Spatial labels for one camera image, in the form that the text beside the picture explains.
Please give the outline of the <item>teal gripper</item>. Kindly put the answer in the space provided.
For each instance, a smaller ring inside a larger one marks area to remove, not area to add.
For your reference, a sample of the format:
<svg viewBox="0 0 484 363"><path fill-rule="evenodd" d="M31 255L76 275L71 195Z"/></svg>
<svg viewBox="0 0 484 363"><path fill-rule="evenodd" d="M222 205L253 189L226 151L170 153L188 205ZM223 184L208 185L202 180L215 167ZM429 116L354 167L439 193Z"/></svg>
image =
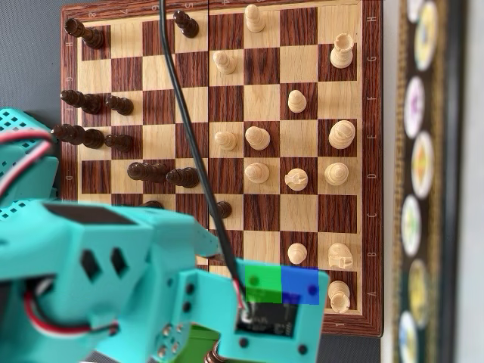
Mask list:
<svg viewBox="0 0 484 363"><path fill-rule="evenodd" d="M219 238L191 216L164 209L100 204L45 203L53 290L36 302L58 330L104 328L101 344L122 362L154 355L171 306L175 271L195 257L222 254Z"/></svg>

